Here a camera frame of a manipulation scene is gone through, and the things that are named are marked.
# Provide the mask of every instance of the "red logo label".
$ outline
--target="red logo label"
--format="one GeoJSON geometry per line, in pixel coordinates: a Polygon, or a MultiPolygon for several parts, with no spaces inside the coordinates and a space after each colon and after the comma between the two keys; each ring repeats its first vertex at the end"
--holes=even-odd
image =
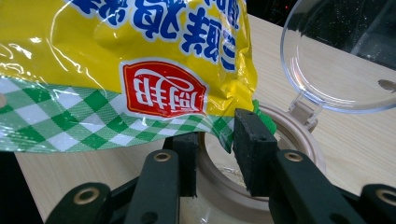
{"type": "Polygon", "coordinates": [[[122,67],[128,110],[171,118],[203,113],[206,86],[186,70],[148,61],[122,67]]]}

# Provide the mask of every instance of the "wooden table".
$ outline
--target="wooden table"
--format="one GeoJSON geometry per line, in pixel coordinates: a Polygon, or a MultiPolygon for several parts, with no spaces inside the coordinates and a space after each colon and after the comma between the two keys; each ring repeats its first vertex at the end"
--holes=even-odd
{"type": "MultiPolygon", "coordinates": [[[[259,73],[255,97],[287,110],[297,93],[280,63],[282,28],[249,16],[253,57],[259,73]]],[[[322,111],[313,135],[325,156],[327,177],[355,194],[369,183],[396,187],[396,111],[350,115],[322,111]]],[[[113,150],[71,154],[17,154],[43,219],[67,191],[86,182],[112,189],[139,174],[143,158],[162,141],[113,150]]]]}

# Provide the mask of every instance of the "green checkered pattern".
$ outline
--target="green checkered pattern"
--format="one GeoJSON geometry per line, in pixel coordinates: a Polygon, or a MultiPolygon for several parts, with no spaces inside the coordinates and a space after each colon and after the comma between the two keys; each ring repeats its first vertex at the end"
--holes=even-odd
{"type": "Polygon", "coordinates": [[[190,132],[213,133],[230,151],[233,118],[186,115],[169,120],[127,116],[111,91],[43,85],[0,77],[0,150],[88,151],[145,144],[190,132]]]}

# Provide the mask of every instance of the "yellow packaging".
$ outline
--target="yellow packaging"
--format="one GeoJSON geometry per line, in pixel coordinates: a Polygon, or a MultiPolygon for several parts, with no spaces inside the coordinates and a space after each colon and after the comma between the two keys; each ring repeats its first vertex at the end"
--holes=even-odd
{"type": "Polygon", "coordinates": [[[243,0],[0,3],[0,144],[125,147],[188,132],[230,148],[257,74],[243,0]]]}

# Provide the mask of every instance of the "plastic bag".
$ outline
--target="plastic bag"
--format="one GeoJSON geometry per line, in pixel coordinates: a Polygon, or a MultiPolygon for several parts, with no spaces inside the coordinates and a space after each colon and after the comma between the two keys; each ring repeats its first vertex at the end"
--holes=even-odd
{"type": "Polygon", "coordinates": [[[234,110],[253,109],[243,0],[8,0],[0,10],[1,150],[126,147],[189,132],[230,150],[234,110]]]}

